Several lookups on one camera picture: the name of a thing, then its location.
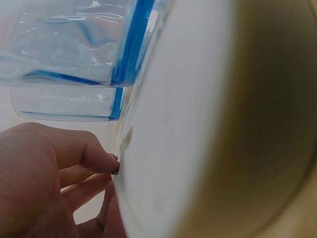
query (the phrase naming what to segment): clear plastic container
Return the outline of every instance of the clear plastic container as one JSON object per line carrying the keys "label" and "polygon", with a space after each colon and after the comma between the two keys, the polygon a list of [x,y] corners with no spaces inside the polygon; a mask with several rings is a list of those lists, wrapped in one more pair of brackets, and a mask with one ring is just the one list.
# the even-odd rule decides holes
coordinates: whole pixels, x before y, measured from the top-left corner
{"label": "clear plastic container", "polygon": [[6,1],[0,8],[0,84],[131,86],[156,24],[154,7],[165,2]]}
{"label": "clear plastic container", "polygon": [[125,88],[12,87],[21,117],[61,121],[114,121],[124,106]]}
{"label": "clear plastic container", "polygon": [[14,0],[0,8],[0,85],[21,117],[118,120],[173,0]]}

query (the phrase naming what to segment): hand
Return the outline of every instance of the hand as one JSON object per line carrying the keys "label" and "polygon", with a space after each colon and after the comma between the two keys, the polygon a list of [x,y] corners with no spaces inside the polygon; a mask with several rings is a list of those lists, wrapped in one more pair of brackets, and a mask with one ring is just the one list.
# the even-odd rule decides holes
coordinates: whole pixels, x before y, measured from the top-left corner
{"label": "hand", "polygon": [[[118,169],[90,132],[36,123],[1,132],[0,237],[126,237],[109,175]],[[100,214],[76,225],[74,211],[104,189]]]}

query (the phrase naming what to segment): transparent lid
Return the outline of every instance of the transparent lid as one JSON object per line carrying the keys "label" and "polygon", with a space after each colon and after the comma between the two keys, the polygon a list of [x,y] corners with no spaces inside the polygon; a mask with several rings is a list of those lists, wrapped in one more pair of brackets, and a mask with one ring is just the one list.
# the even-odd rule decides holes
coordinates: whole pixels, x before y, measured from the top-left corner
{"label": "transparent lid", "polygon": [[21,117],[58,121],[115,121],[124,108],[125,88],[12,87]]}

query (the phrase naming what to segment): blue edge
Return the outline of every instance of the blue edge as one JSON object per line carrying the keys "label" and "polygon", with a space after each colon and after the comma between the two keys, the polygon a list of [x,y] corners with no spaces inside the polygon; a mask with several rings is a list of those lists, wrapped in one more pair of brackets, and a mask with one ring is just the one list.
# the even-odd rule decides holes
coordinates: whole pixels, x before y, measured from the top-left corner
{"label": "blue edge", "polygon": [[[137,61],[139,53],[142,47],[143,37],[148,25],[149,17],[154,6],[155,0],[138,0],[134,15],[132,17],[130,30],[126,40],[124,53],[122,58],[118,61],[117,67],[113,70],[111,85],[112,86],[132,86],[136,80],[137,74],[139,73],[140,68],[137,68]],[[92,80],[69,76],[65,74],[47,72],[43,70],[36,70],[32,73],[29,73],[24,76],[24,78],[34,78],[45,76],[46,79],[52,79],[56,81],[57,79],[67,80],[77,83],[83,83],[87,85],[101,85],[99,82]],[[123,105],[125,88],[116,88],[114,94],[114,100],[111,107],[111,114],[109,117],[102,116],[85,116],[82,117],[91,117],[99,119],[107,119],[109,121],[119,120]],[[49,115],[49,116],[65,116],[57,114],[42,114],[36,112],[27,112],[23,111],[23,114],[29,115]]]}

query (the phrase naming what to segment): finger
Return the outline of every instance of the finger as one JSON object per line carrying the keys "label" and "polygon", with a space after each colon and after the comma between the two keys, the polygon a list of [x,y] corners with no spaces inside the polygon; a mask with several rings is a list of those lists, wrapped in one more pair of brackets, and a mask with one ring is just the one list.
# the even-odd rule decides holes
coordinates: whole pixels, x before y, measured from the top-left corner
{"label": "finger", "polygon": [[126,238],[124,231],[118,200],[116,196],[113,196],[109,204],[109,210],[107,215],[107,228],[104,234],[105,238]]}
{"label": "finger", "polygon": [[82,237],[85,238],[95,238],[102,237],[104,229],[97,225],[96,218],[93,218],[87,222],[77,225],[78,231],[81,233]]}
{"label": "finger", "polygon": [[95,219],[91,219],[87,222],[77,225],[78,230],[80,230],[85,235],[84,237],[96,237],[97,234],[101,233],[102,235],[104,233],[109,204],[113,196],[114,187],[110,181],[106,186],[105,198],[99,215]]}
{"label": "finger", "polygon": [[57,161],[60,169],[78,164],[101,174],[113,174],[119,169],[119,162],[102,148],[91,132],[57,129],[38,123],[25,123],[11,130],[41,137],[42,149]]}
{"label": "finger", "polygon": [[106,184],[110,180],[110,175],[93,175],[81,183],[68,187],[62,192],[62,195],[67,201],[70,210],[75,212],[97,194],[105,190]]}
{"label": "finger", "polygon": [[59,170],[60,187],[65,188],[67,186],[80,183],[93,174],[94,172],[87,170],[80,165]]}

